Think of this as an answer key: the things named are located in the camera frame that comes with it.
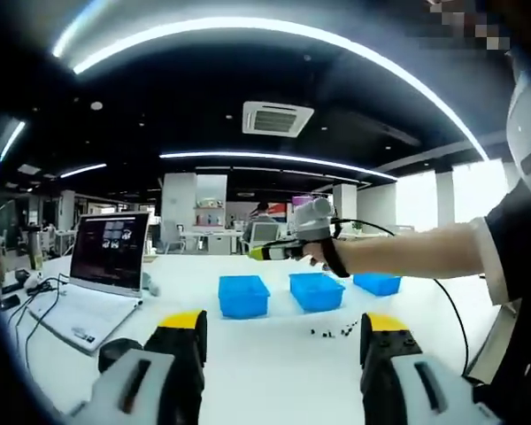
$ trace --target computer monitor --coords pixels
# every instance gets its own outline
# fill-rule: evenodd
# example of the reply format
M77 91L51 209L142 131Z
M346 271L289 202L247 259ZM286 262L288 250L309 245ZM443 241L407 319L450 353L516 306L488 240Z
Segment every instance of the computer monitor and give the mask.
M70 282L140 297L147 212L83 215L73 248Z

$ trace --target white table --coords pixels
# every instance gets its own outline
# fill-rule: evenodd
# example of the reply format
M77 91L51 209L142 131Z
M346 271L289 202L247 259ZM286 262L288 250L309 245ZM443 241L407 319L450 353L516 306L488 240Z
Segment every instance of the white table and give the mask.
M45 274L68 272L70 258L45 263ZM363 312L389 313L405 322L425 352L456 373L464 362L464 346L456 316L436 285L404 278L400 292L377 298L351 284L342 308L303 314L289 293L289 273L319 271L306 260L257 262L244 256L165 255L144 264L161 287L161 297L145 295L142 307L110 337L145 343L168 314L193 308L208 311L208 362L200 423L271 425L357 425L364 423L359 391L359 328L349 337L311 335L340 329ZM219 310L219 276L258 274L272 292L263 319L231 321ZM465 323L473 358L487 337L499 307L489 301L486 283L477 276L443 281ZM27 313L20 340L34 326ZM61 411L87 399L99 373L96 355L89 357L40 327L32 337L29 361L33 377Z
M200 237L205 236L224 236L224 237L230 237L231 243L230 243L230 251L231 252L237 252L237 242L238 238L242 237L244 232L239 230L184 230L181 232L181 236L183 237L194 237L198 241Z

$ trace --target hand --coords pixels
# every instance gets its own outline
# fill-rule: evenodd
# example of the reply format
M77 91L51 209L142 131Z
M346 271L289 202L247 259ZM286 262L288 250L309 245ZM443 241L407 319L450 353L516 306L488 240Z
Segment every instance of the hand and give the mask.
M342 251L346 243L344 241L337 241L335 239L333 239L333 243L335 244L336 253L339 255L341 261L344 262L344 259L342 258ZM327 259L325 259L322 247L320 246L320 243L308 243L303 247L303 254L310 255L312 257L310 261L311 266L315 266L318 263L323 263L323 270L330 270L327 264Z

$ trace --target blue tray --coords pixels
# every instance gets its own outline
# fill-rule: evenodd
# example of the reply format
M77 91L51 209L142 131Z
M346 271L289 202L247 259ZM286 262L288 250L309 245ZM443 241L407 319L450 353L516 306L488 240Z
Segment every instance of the blue tray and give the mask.
M340 307L344 287L324 273L290 274L291 294L306 312Z
M392 274L363 273L354 274L354 284L377 296L396 294L399 291L401 277Z
M259 276L221 276L220 310L225 317L249 319L267 314L270 293Z

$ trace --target air conditioning unit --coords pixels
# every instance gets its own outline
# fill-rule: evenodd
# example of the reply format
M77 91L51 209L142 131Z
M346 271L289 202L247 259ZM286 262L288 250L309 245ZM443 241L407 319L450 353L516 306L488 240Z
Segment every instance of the air conditioning unit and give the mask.
M297 137L313 113L312 108L304 106L248 101L243 106L242 132Z

